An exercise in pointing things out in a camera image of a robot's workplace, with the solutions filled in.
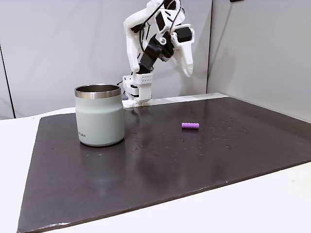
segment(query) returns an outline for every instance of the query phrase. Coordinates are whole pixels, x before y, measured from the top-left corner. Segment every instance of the black cable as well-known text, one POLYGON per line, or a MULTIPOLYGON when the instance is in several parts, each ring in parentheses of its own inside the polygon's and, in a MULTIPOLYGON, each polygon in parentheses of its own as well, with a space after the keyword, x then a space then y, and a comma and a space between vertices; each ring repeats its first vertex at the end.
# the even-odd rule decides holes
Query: black cable
POLYGON ((142 23, 142 25, 140 27, 140 30, 139 30, 139 43, 140 43, 141 50, 143 52, 145 52, 145 50, 144 50, 144 48, 142 46, 141 31, 146 26, 146 23, 152 18, 152 16, 154 16, 155 13, 161 8, 161 6, 164 5, 164 3, 165 3, 165 0, 163 0, 163 2, 158 6, 158 8, 142 23))
POLYGON ((4 59, 3 59, 3 53, 2 53, 1 44, 0 44, 0 54, 1 54, 1 59, 2 59, 2 63, 3 63, 3 69, 4 69, 4 75, 5 75, 5 79, 6 79, 6 84, 7 84, 7 87, 8 87, 8 92, 9 92, 9 97, 10 97, 13 117, 16 118, 15 109, 14 109, 13 100, 12 100, 12 95, 11 95, 11 90, 10 90, 10 86, 9 86, 9 80, 8 80, 8 76, 7 76, 5 65, 4 65, 4 59))
POLYGON ((170 36, 171 36, 171 33, 172 33, 172 28, 173 28, 173 26, 174 26, 174 23, 175 23, 175 21, 176 21, 178 15, 179 15, 179 13, 181 12, 181 9, 183 8, 183 4, 181 3, 181 0, 179 0, 179 2, 180 2, 180 8, 179 8, 179 11, 177 12, 176 17, 174 18, 173 23, 172 23, 172 25, 171 25, 171 29, 170 29, 170 32, 169 32, 169 35, 170 35, 170 36))
POLYGON ((148 30, 147 30, 147 35, 146 35, 146 40, 148 39, 148 35, 149 35, 149 30, 150 30, 150 24, 148 24, 148 30))

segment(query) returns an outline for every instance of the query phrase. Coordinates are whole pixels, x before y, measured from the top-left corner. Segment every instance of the white table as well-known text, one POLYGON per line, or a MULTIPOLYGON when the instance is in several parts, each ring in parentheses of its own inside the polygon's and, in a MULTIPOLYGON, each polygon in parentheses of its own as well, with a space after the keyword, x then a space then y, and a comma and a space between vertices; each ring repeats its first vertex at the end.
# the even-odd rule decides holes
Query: white table
MULTIPOLYGON (((226 97, 166 98, 153 104, 226 97)), ((0 121, 2 233, 15 233, 39 120, 61 109, 0 121)), ((311 232, 311 163, 55 233, 311 232)))

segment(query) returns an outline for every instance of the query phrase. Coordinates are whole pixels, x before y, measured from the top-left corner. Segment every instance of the black joint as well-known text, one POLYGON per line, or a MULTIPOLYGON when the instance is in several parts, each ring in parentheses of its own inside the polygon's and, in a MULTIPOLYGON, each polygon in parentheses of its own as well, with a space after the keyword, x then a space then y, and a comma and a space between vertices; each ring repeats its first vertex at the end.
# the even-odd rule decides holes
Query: black joint
POLYGON ((149 74, 151 73, 151 70, 147 69, 145 66, 143 66, 141 63, 139 64, 139 71, 137 74, 149 74))
POLYGON ((175 10, 176 9, 176 1, 172 2, 172 0, 165 0, 164 8, 167 10, 175 10))
POLYGON ((131 30, 134 32, 134 33, 138 33, 140 31, 140 28, 142 26, 142 23, 141 24, 138 24, 136 26, 134 26, 133 28, 131 28, 131 30))
POLYGON ((177 40, 179 43, 192 40, 192 32, 188 27, 176 29, 175 32, 177 33, 177 40))

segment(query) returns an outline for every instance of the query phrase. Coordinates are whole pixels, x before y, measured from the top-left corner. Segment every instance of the purple block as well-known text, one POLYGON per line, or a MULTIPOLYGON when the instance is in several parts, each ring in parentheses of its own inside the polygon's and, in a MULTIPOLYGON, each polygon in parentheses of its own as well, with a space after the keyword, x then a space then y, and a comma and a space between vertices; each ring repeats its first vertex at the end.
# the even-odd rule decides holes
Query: purple block
POLYGON ((198 130, 199 127, 200 127, 199 123, 181 123, 181 128, 183 129, 198 130))

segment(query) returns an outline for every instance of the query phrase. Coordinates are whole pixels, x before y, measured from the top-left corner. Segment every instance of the stainless steel rim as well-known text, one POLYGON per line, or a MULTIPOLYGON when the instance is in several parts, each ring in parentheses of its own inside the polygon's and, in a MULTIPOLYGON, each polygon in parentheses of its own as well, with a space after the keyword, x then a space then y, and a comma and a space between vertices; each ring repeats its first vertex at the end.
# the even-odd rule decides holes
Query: stainless steel rim
POLYGON ((121 95, 121 88, 108 84, 85 85, 77 87, 74 93, 76 97, 82 99, 105 99, 121 95))

